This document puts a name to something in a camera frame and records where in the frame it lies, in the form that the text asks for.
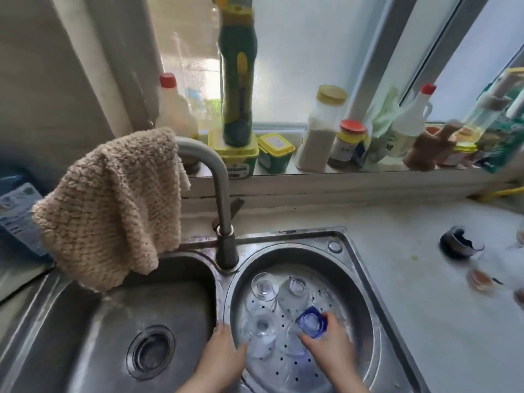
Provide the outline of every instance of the sink drain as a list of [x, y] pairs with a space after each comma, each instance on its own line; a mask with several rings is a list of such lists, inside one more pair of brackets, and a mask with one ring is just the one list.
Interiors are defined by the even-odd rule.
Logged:
[[175, 340], [163, 325], [153, 325], [140, 332], [129, 346], [126, 363], [129, 374], [138, 380], [156, 377], [173, 357]]

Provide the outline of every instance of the stainless steel sink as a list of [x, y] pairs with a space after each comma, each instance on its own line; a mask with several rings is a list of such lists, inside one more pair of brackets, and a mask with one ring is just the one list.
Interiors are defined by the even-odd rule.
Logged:
[[[308, 278], [312, 303], [331, 305], [347, 322], [372, 392], [428, 392], [344, 228], [249, 235], [237, 239], [237, 249], [239, 264], [224, 272], [214, 262], [216, 239], [193, 239], [164, 254], [149, 276], [132, 273], [106, 295], [52, 271], [33, 286], [0, 341], [0, 393], [172, 393], [191, 376], [217, 320], [241, 340], [249, 284], [261, 271]], [[321, 297], [324, 287], [329, 295]], [[287, 327], [288, 318], [278, 316]], [[280, 357], [275, 367], [282, 368]], [[286, 379], [279, 373], [262, 380], [265, 374], [248, 367], [234, 389], [333, 391], [309, 360], [286, 362]], [[314, 374], [305, 386], [304, 376]]]

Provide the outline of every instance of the faucet spout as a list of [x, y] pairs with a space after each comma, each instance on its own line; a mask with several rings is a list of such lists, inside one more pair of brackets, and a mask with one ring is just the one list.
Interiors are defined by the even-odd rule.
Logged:
[[232, 269], [239, 263], [239, 255], [236, 251], [235, 233], [231, 225], [229, 177], [226, 165], [217, 152], [199, 140], [179, 136], [177, 144], [180, 156], [200, 160], [213, 175], [216, 209], [219, 213], [219, 226], [216, 229], [218, 239], [216, 263], [222, 269]]

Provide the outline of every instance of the green bottle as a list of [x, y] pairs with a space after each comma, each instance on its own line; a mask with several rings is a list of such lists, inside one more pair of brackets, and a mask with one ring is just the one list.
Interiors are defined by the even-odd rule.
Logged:
[[224, 141], [244, 147], [251, 141], [252, 93], [257, 36], [251, 7], [228, 4], [221, 8], [219, 49], [224, 72]]

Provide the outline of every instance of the beige towel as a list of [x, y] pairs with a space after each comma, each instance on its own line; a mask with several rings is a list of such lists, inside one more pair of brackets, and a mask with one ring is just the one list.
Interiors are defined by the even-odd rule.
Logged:
[[107, 291], [148, 274], [180, 244], [180, 190], [189, 180], [167, 128], [98, 146], [33, 207], [43, 243], [82, 285]]

